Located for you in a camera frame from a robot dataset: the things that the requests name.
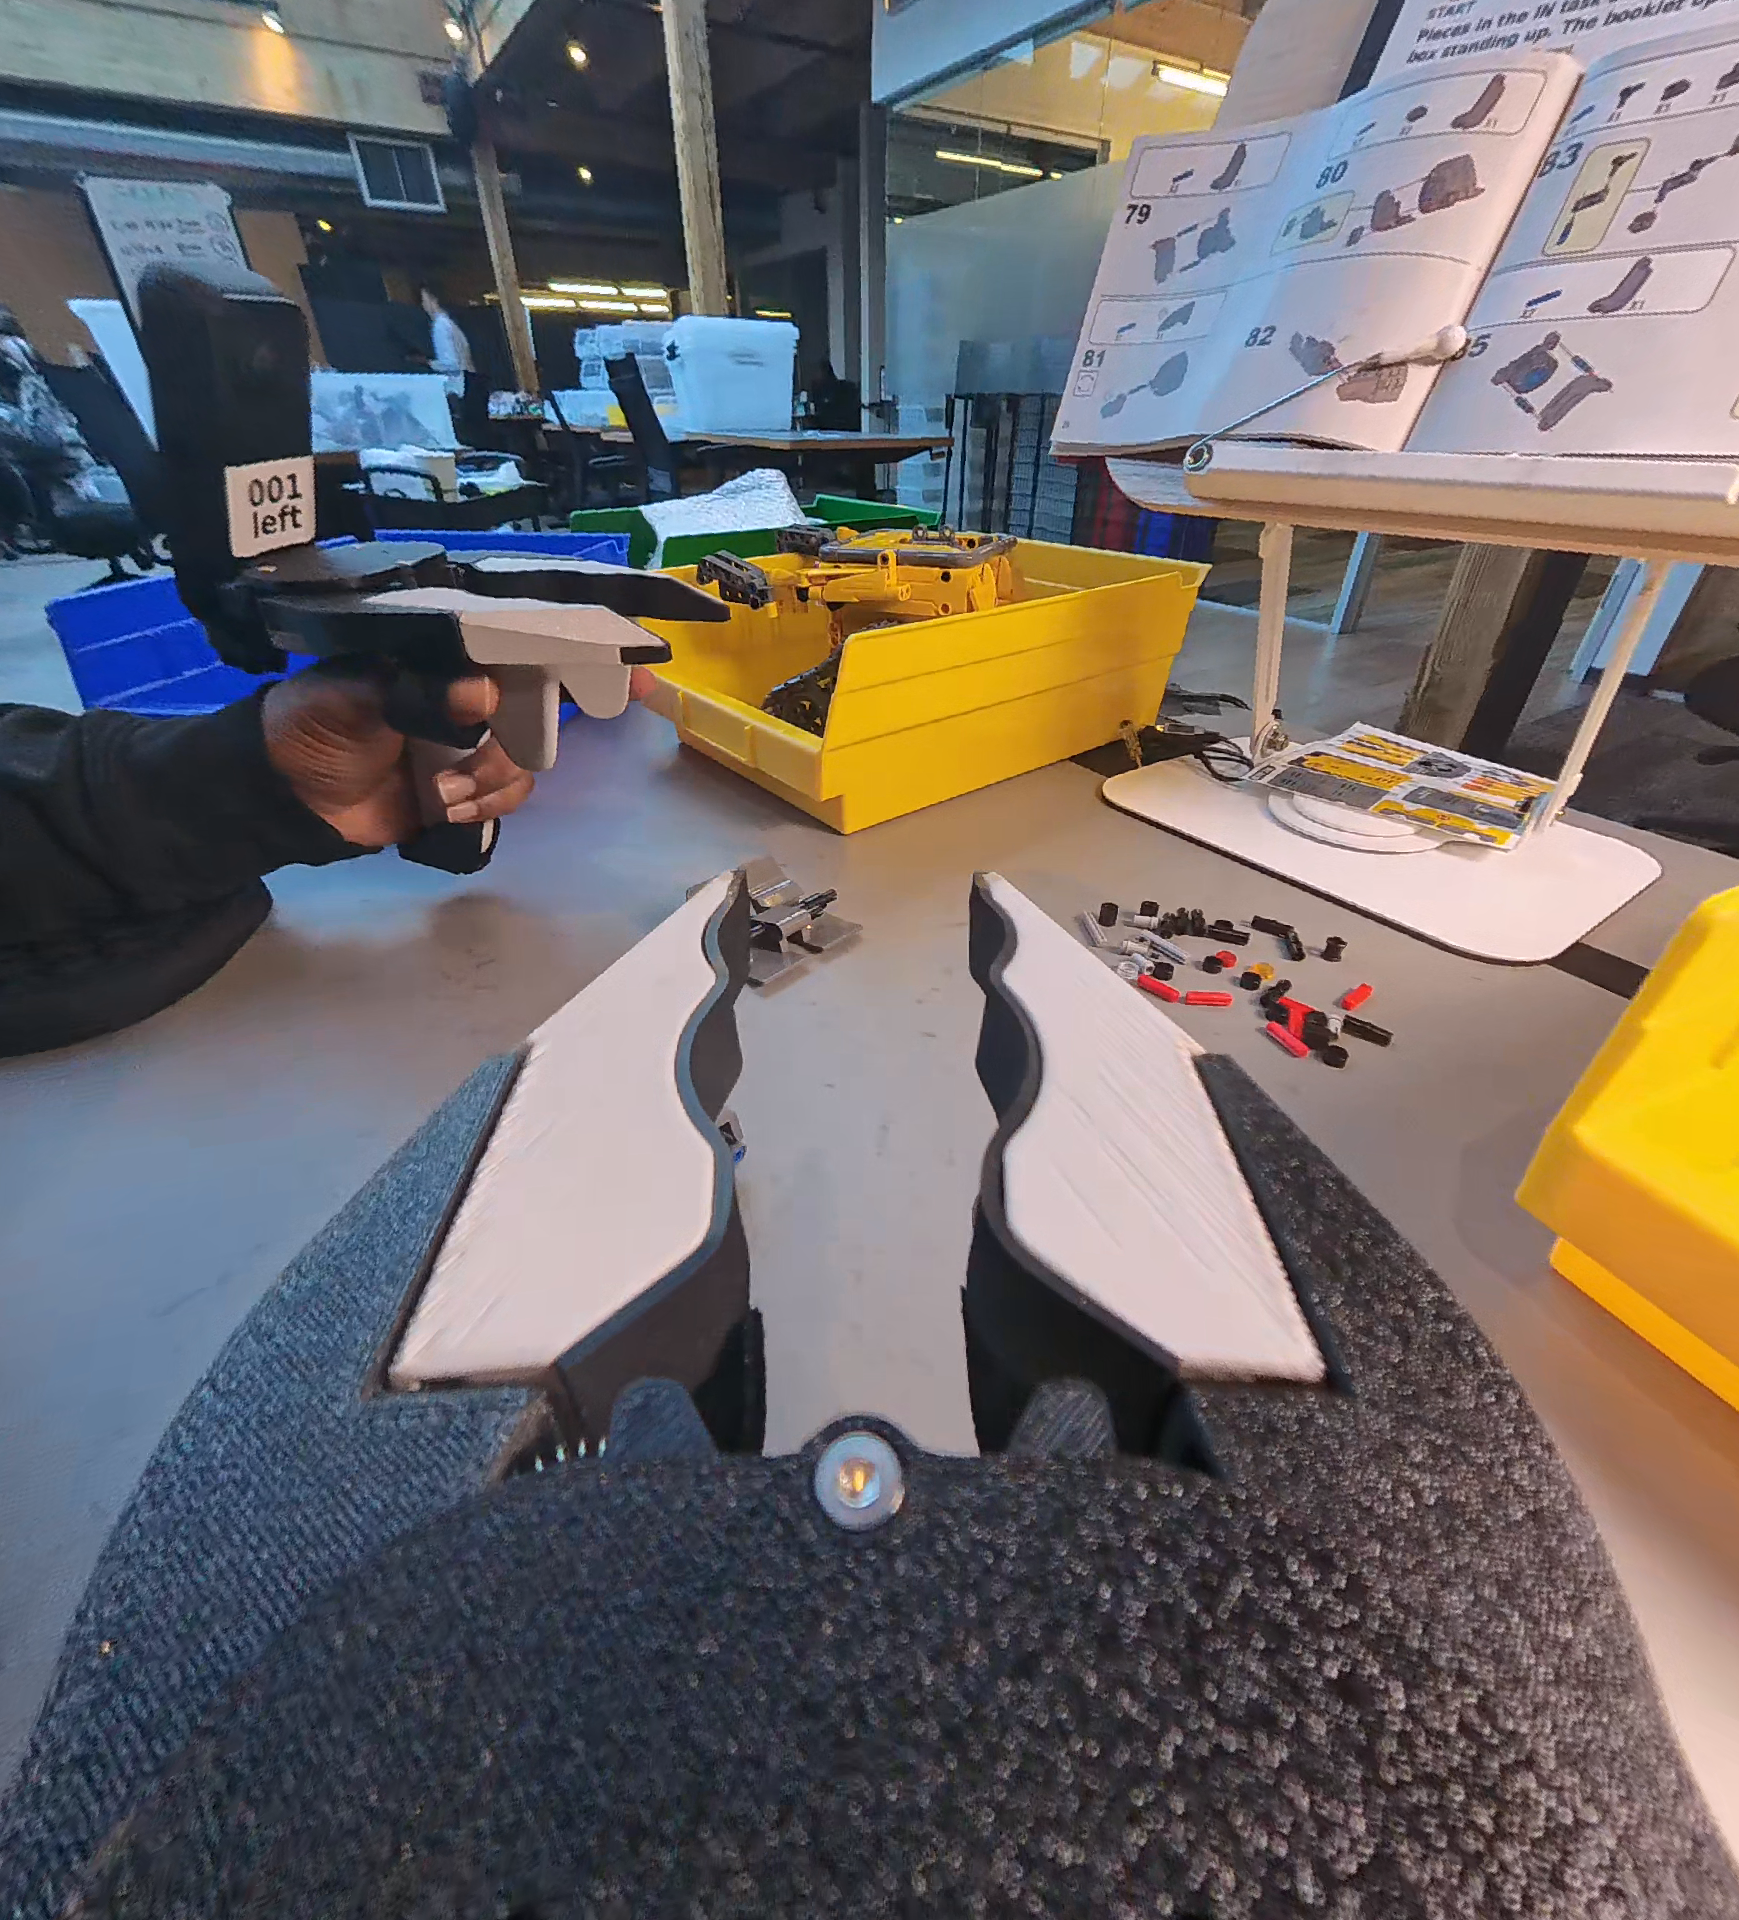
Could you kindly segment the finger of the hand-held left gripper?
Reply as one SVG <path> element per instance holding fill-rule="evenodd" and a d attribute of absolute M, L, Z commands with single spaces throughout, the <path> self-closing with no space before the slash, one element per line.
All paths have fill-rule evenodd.
<path fill-rule="evenodd" d="M 497 679 L 505 721 L 552 721 L 564 698 L 587 716 L 617 717 L 634 672 L 671 660 L 665 640 L 602 606 L 414 587 L 363 594 L 356 620 L 400 660 L 394 700 L 421 721 L 446 721 L 449 686 L 472 673 Z"/>
<path fill-rule="evenodd" d="M 731 608 L 717 593 L 665 570 L 567 557 L 452 557 L 457 587 L 483 598 L 589 606 L 631 620 L 727 621 Z"/>

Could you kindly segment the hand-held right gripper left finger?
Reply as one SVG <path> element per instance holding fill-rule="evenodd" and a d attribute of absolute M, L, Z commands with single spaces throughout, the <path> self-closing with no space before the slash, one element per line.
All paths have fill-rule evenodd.
<path fill-rule="evenodd" d="M 387 1353 L 392 1390 L 529 1389 L 578 1452 L 623 1389 L 665 1379 L 719 1449 L 762 1451 L 762 1319 L 719 1128 L 748 947 L 729 870 L 527 1035 Z"/>

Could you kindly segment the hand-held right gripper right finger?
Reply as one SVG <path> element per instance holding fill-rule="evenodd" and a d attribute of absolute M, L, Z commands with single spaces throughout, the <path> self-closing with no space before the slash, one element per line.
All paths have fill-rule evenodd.
<path fill-rule="evenodd" d="M 1211 1458 L 1198 1389 L 1329 1389 L 1314 1266 L 1247 1137 L 1257 1088 L 1167 1012 L 1182 965 L 1086 947 L 994 872 L 970 965 L 996 1121 L 961 1289 L 977 1447 L 1025 1442 L 1038 1395 L 1074 1383 L 1120 1451 Z"/>

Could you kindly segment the blue plastic bin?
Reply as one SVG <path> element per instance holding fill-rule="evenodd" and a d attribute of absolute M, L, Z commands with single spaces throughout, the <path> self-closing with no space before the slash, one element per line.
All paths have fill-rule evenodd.
<path fill-rule="evenodd" d="M 622 531 L 383 532 L 381 540 L 433 540 L 452 559 L 507 557 L 524 563 L 629 563 Z M 137 716 L 197 716 L 246 698 L 261 676 L 238 672 L 213 649 L 186 611 L 173 572 L 91 587 L 44 608 L 84 708 Z"/>

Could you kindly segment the grey desk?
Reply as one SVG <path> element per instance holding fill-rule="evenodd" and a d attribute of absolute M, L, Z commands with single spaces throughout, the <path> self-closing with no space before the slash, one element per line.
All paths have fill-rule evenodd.
<path fill-rule="evenodd" d="M 1549 1266 L 1530 1154 L 1624 998 L 1418 944 L 1100 802 L 1060 764 L 836 838 L 629 712 L 566 731 L 491 870 L 376 856 L 274 879 L 277 911 L 155 1019 L 0 1061 L 0 1792 L 91 1565 L 240 1317 L 484 1058 L 758 854 L 862 923 L 740 1006 L 735 1108 L 767 1445 L 875 1410 L 971 1451 L 957 1289 L 989 1108 L 967 898 L 994 870 L 1074 937 L 1156 898 L 1339 931 L 1388 1047 L 1297 1064 L 1188 1015 L 1432 1262 L 1520 1379 L 1621 1570 L 1739 1859 L 1739 1417 Z"/>

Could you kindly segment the person's left hand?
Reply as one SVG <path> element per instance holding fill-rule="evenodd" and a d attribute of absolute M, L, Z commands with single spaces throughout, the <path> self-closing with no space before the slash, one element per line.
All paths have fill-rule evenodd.
<path fill-rule="evenodd" d="M 345 842 L 394 848 L 435 822 L 493 825 L 533 792 L 535 775 L 493 735 L 450 766 L 422 774 L 411 741 L 385 717 L 383 691 L 322 668 L 283 679 L 263 701 L 273 766 L 295 797 Z"/>

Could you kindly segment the green plastic bin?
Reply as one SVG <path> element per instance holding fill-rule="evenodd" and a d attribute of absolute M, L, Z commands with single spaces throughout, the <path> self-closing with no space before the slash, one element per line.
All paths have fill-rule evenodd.
<path fill-rule="evenodd" d="M 805 506 L 812 524 L 853 529 L 856 532 L 885 529 L 935 529 L 940 513 L 902 502 L 866 501 L 822 493 Z M 729 550 L 744 559 L 777 550 L 779 524 L 760 524 L 717 531 L 694 531 L 657 537 L 641 506 L 587 509 L 570 514 L 570 531 L 607 532 L 627 537 L 627 563 L 688 564 L 714 550 Z"/>

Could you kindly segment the white foam sheet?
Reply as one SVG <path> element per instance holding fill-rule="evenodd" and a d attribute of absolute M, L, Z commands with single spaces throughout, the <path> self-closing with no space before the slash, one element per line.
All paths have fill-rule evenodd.
<path fill-rule="evenodd" d="M 689 563 L 689 557 L 731 546 L 738 535 L 774 532 L 809 524 L 779 468 L 752 468 L 726 478 L 710 490 L 656 498 L 641 506 L 654 535 L 651 559 L 663 566 Z"/>

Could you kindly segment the black office chair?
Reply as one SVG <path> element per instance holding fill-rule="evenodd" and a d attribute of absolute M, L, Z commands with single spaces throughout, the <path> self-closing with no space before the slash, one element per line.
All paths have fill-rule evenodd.
<path fill-rule="evenodd" d="M 606 360 L 604 370 L 612 396 L 623 412 L 627 430 L 641 456 L 643 490 L 648 501 L 670 501 L 683 495 L 688 448 L 670 439 L 649 396 L 641 362 L 623 353 Z"/>

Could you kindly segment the whiteboard on stand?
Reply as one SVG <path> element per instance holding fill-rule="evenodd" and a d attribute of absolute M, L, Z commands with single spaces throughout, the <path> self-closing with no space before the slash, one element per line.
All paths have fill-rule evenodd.
<path fill-rule="evenodd" d="M 89 172 L 77 180 L 133 325 L 138 322 L 138 278 L 151 267 L 248 269 L 232 199 L 218 185 Z"/>

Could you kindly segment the pile of small toy parts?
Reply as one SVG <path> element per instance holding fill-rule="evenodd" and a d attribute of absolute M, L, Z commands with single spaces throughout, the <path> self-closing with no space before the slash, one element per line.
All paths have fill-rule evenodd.
<path fill-rule="evenodd" d="M 1156 900 L 1101 900 L 1071 930 L 1148 996 L 1251 1019 L 1285 1053 L 1346 1068 L 1356 1047 L 1388 1047 L 1370 949 L 1340 931 L 1273 913 L 1226 916 Z"/>

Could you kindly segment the white storage box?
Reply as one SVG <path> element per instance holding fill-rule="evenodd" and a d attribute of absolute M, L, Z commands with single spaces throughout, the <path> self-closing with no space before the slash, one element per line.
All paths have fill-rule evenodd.
<path fill-rule="evenodd" d="M 785 435 L 793 412 L 797 326 L 785 321 L 677 317 L 663 357 L 673 393 L 673 440 Z"/>

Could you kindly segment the background work table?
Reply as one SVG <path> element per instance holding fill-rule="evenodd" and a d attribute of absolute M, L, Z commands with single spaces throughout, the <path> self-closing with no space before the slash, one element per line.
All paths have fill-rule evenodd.
<path fill-rule="evenodd" d="M 629 430 L 606 429 L 598 435 L 578 430 L 573 445 L 585 456 L 584 501 L 587 504 L 641 504 L 651 496 L 641 445 Z M 656 456 L 671 473 L 673 495 L 708 490 L 741 473 L 774 468 L 790 478 L 797 496 L 844 493 L 890 498 L 891 480 L 880 478 L 881 468 L 915 456 L 942 460 L 949 446 L 952 437 L 943 432 L 791 430 L 663 442 L 656 446 Z"/>

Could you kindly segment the yellow toy tracked vehicle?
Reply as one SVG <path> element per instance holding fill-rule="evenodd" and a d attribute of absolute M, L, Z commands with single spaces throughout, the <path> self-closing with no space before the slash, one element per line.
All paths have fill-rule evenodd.
<path fill-rule="evenodd" d="M 719 546 L 698 559 L 694 580 L 738 608 L 781 613 L 795 603 L 826 613 L 828 655 L 762 701 L 774 717 L 824 735 L 850 638 L 1013 602 L 1020 542 L 1008 532 L 942 526 L 793 524 L 775 532 L 783 566 L 767 569 Z"/>

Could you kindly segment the grey toy panel assembly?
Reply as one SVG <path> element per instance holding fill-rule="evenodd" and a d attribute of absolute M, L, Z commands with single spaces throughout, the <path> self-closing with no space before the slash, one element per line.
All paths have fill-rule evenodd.
<path fill-rule="evenodd" d="M 731 978 L 741 988 L 771 989 L 858 940 L 860 926 L 834 910 L 836 889 L 805 889 L 771 856 L 752 858 L 738 872 L 746 936 Z"/>

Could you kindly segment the yellow plastic bin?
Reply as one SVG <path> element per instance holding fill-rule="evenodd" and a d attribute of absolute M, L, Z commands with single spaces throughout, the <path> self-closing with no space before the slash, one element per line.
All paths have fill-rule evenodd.
<path fill-rule="evenodd" d="M 1565 1279 L 1739 1412 L 1739 888 L 1648 972 L 1518 1202 Z"/>
<path fill-rule="evenodd" d="M 1107 746 L 1160 712 L 1208 564 L 1047 540 L 986 611 L 878 613 L 834 652 L 816 589 L 663 621 L 657 716 L 686 747 L 853 833 Z"/>

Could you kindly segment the white book stand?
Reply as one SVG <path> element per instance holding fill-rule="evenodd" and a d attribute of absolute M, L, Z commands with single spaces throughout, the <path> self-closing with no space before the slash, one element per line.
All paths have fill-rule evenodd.
<path fill-rule="evenodd" d="M 1226 510 L 1263 522 L 1249 698 L 1257 751 L 1271 741 L 1298 524 L 1604 552 L 1641 559 L 1644 570 L 1556 789 L 1514 851 L 1432 846 L 1398 828 L 1355 825 L 1340 808 L 1221 783 L 1193 758 L 1104 780 L 1104 803 L 1482 961 L 1553 959 L 1660 875 L 1648 851 L 1567 825 L 1562 812 L 1672 563 L 1739 563 L 1739 455 L 1374 453 L 1219 440 L 1200 468 L 1160 459 L 1107 467 L 1148 509 Z"/>

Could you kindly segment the yellow printed leaflet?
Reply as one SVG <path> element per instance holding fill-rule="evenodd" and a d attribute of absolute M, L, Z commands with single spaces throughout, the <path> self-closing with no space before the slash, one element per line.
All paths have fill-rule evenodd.
<path fill-rule="evenodd" d="M 1372 851 L 1427 844 L 1509 851 L 1551 805 L 1555 781 L 1356 723 L 1257 761 L 1245 780 L 1289 828 Z"/>

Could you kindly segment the red and blue crates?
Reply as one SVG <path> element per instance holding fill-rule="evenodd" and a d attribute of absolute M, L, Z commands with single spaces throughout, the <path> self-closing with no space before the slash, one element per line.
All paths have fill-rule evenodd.
<path fill-rule="evenodd" d="M 1109 476 L 1104 459 L 1075 463 L 1071 542 L 1101 550 L 1211 563 L 1219 520 L 1172 514 L 1132 501 Z"/>

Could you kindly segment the open instruction booklet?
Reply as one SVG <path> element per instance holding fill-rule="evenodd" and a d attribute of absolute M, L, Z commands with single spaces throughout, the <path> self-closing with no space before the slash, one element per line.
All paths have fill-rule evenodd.
<path fill-rule="evenodd" d="M 1403 26 L 1333 105 L 1137 142 L 1061 456 L 1739 456 L 1739 3 Z"/>

